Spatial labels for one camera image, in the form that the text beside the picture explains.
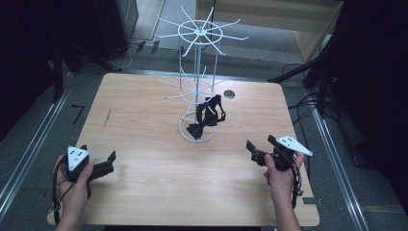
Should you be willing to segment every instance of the metal stand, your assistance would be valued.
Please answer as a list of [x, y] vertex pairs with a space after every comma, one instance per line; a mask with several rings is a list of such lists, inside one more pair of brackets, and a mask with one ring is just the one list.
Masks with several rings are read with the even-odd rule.
[[[159, 20], [165, 23], [177, 26], [178, 27], [177, 34], [168, 35], [168, 36], [159, 36], [159, 35], [155, 35], [155, 36], [157, 38], [179, 37], [179, 47], [181, 47], [182, 40], [186, 41], [189, 44], [189, 47], [187, 48], [186, 52], [184, 52], [184, 54], [182, 54], [182, 49], [179, 49], [179, 66], [180, 66], [179, 84], [178, 85], [173, 84], [168, 79], [165, 79], [165, 83], [179, 88], [179, 95], [170, 96], [166, 98], [167, 99], [183, 98], [185, 101], [189, 103], [189, 107], [186, 113], [180, 118], [180, 121], [179, 121], [180, 134], [188, 141], [204, 142], [204, 141], [209, 140], [215, 134], [216, 132], [215, 126], [212, 128], [213, 130], [212, 132], [203, 133], [203, 136], [205, 135], [203, 139], [196, 140], [192, 138], [191, 135], [187, 133], [185, 129], [182, 128], [183, 123], [187, 122], [187, 123], [198, 124], [198, 121], [196, 118], [197, 106], [204, 102], [208, 102], [212, 97], [214, 97], [215, 96], [214, 85], [217, 85], [225, 81], [225, 79], [223, 79], [219, 82], [216, 82], [218, 53], [221, 55], [225, 55], [219, 50], [219, 45], [220, 45], [221, 40], [223, 38], [245, 40], [245, 39], [248, 39], [248, 37], [236, 38], [236, 37], [225, 36], [222, 32], [222, 28], [235, 25], [240, 21], [237, 20], [236, 22], [233, 22], [233, 23], [225, 24], [222, 26], [217, 26], [215, 23], [210, 21], [210, 17], [213, 14], [214, 8], [211, 9], [210, 14], [208, 15], [206, 20], [192, 20], [189, 17], [189, 15], [184, 11], [183, 6], [181, 6], [181, 10], [184, 13], [184, 15], [188, 18], [188, 21], [182, 24], [170, 22], [170, 21], [164, 20], [157, 16]], [[207, 67], [205, 66], [203, 71], [201, 71], [201, 56], [202, 56], [203, 46], [205, 47], [208, 45], [211, 45], [217, 51], [215, 66], [214, 66], [214, 73], [213, 73], [213, 78], [211, 82], [207, 81], [204, 78]], [[194, 74], [192, 76], [189, 76], [189, 74], [186, 74], [185, 71], [183, 70], [182, 57], [186, 57], [192, 48], [194, 50]]]

